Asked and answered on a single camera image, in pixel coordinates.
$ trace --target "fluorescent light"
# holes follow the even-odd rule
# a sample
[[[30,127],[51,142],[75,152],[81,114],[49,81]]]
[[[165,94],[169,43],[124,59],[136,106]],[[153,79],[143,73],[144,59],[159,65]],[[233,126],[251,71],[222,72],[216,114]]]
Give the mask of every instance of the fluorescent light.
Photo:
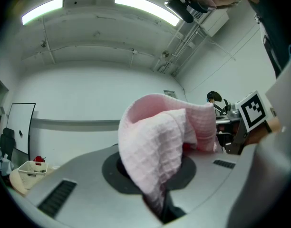
[[[173,26],[176,26],[180,20],[174,14],[147,0],[115,0],[115,3],[127,5],[154,14]]]
[[[63,7],[63,0],[53,0],[47,3],[42,4],[41,6],[33,9],[22,17],[22,24],[25,25],[32,19],[41,16],[52,10],[60,9]]]

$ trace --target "black vent slot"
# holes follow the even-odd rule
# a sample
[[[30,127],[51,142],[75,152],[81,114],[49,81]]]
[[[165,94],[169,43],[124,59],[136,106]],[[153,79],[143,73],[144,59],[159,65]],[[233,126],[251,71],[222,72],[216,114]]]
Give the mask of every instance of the black vent slot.
[[[63,180],[38,206],[39,210],[54,218],[75,186],[76,183]]]
[[[200,18],[202,17],[202,15],[203,15],[203,13],[201,13],[201,12],[196,12],[196,14],[194,15],[194,18],[196,18],[197,21],[199,21]]]
[[[220,165],[220,166],[223,166],[223,167],[226,167],[226,168],[230,168],[230,169],[233,169],[235,167],[234,163],[227,162],[227,161],[222,161],[222,160],[215,160],[213,162],[213,164]]]

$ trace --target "white wall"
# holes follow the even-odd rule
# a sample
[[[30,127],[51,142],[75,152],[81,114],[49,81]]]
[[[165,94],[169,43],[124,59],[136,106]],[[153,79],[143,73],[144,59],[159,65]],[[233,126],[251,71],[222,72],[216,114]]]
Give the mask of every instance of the white wall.
[[[103,62],[67,62],[31,72],[20,82],[14,101],[36,103],[37,118],[52,120],[119,120],[136,99],[150,93],[175,91],[170,76],[149,70],[130,70]]]
[[[120,120],[136,99],[164,90],[185,99],[183,89],[170,76],[103,62],[68,62],[28,72],[14,102],[36,103],[31,158],[41,155],[48,163],[61,165],[118,143],[119,121],[100,121]]]
[[[275,74],[254,15],[249,4],[242,2],[230,10],[230,20],[213,37],[236,61],[216,45],[205,42],[177,76],[189,102],[204,104],[209,91],[236,102],[258,90],[272,118],[271,105],[264,94],[275,82]]]
[[[3,106],[5,112],[8,113],[12,104],[14,91],[17,88],[20,78],[20,71],[17,67],[19,61],[17,57],[9,52],[6,46],[6,39],[2,38],[2,36],[0,37],[0,81],[7,89],[7,93],[3,97],[0,105]],[[3,114],[0,123],[0,136],[6,125],[7,117]]]

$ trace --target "black cable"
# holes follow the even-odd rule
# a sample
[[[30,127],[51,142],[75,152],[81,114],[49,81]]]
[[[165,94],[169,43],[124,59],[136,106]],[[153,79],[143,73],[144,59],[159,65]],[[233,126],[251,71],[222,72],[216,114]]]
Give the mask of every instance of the black cable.
[[[173,79],[175,79],[175,81],[183,88],[185,99],[186,99],[187,102],[189,102],[187,97],[186,97],[186,95],[185,95],[184,87],[177,81],[177,79],[175,77],[173,77]]]
[[[214,106],[215,116],[217,116],[217,114],[216,114],[216,108],[215,108],[215,102],[213,102],[213,106]]]
[[[271,130],[271,128],[270,128],[270,126],[268,125],[268,123],[267,123],[266,120],[264,121],[264,124],[265,124],[265,127],[266,127],[266,129],[267,129],[267,132],[268,132],[268,133],[272,133],[272,130]]]

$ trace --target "black chair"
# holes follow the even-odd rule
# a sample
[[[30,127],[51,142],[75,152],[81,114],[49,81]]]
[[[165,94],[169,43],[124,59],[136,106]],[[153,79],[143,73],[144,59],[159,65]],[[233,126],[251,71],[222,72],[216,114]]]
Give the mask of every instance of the black chair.
[[[4,128],[3,134],[0,137],[0,147],[2,156],[7,154],[7,159],[11,161],[13,149],[16,147],[16,141],[14,140],[14,131],[10,128]]]

